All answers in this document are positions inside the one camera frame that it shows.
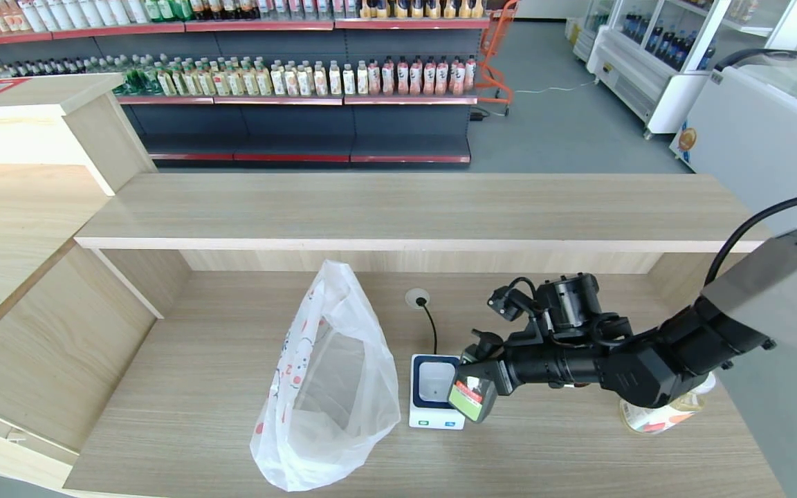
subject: white cabinet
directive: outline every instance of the white cabinet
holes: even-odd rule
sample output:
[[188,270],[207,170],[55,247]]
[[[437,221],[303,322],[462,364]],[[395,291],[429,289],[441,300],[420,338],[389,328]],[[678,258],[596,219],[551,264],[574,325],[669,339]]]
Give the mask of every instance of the white cabinet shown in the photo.
[[650,138],[678,130],[717,61],[796,44],[797,0],[617,0],[586,68]]

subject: bottle cap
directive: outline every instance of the bottle cap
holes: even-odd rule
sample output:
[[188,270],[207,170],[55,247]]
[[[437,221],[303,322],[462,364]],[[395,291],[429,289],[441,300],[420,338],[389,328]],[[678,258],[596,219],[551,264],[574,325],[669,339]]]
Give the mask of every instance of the bottle cap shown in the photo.
[[702,384],[698,385],[698,387],[693,388],[690,392],[692,394],[706,394],[715,388],[715,384],[717,384],[717,381],[715,380],[715,374],[709,372],[709,375],[706,376],[706,380],[703,381]]

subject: green bottle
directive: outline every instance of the green bottle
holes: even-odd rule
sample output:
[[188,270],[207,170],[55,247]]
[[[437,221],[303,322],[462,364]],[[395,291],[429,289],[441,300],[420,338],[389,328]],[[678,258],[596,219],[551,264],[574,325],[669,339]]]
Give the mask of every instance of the green bottle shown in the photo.
[[162,22],[162,12],[158,9],[158,0],[143,0],[143,7],[152,22]]

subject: counter top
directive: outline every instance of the counter top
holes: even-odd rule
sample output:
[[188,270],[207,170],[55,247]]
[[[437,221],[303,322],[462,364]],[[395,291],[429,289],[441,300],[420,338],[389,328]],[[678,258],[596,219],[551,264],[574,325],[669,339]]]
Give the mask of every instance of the counter top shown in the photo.
[[0,93],[0,118],[67,116],[121,83],[119,73],[28,78]]
[[[699,174],[139,174],[76,234],[115,249],[715,252],[749,212]],[[735,247],[768,237],[752,230]]]
[[[313,273],[196,272],[155,324],[91,437],[67,489],[209,498],[284,496],[260,475],[248,444],[285,330]],[[507,332],[484,300],[515,275],[358,274],[398,372],[402,420],[367,463],[310,496],[782,496],[721,387],[702,413],[658,436],[630,431],[616,394],[525,385],[462,432],[408,427],[413,353],[432,350],[426,315],[405,305],[423,287],[439,353],[459,353],[473,327]],[[602,308],[637,331],[670,316],[645,275],[599,277]]]

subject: black cable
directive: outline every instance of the black cable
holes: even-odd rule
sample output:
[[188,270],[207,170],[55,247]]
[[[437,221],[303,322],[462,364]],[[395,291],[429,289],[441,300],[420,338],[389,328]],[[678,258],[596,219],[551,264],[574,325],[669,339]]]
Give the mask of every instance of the black cable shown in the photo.
[[749,229],[759,223],[759,221],[764,220],[773,214],[777,214],[780,211],[785,211],[796,206],[797,197],[772,205],[771,207],[758,212],[758,214],[749,218],[749,220],[743,221],[743,224],[740,225],[737,230],[734,230],[734,233],[728,237],[727,242],[724,243],[724,246],[722,246],[722,248],[718,251],[718,253],[715,255],[715,258],[712,259],[712,264],[709,265],[709,271],[706,272],[706,281],[703,283],[703,286],[708,286],[713,280],[715,280],[716,277],[718,277],[718,270],[721,269],[724,259],[728,257],[735,243],[739,242],[739,240],[743,238],[743,235],[746,234]]
[[524,282],[525,284],[528,284],[528,287],[531,288],[531,297],[534,297],[534,294],[537,293],[537,289],[534,288],[534,283],[528,277],[516,278],[516,280],[513,280],[509,284],[509,288],[512,289],[512,287],[515,287],[516,284],[518,284],[519,282]]
[[439,354],[439,332],[436,332],[436,322],[432,319],[430,309],[426,308],[426,299],[424,299],[424,297],[418,297],[416,302],[417,306],[423,308],[423,311],[425,311],[426,315],[430,318],[430,325],[432,325],[432,353]]

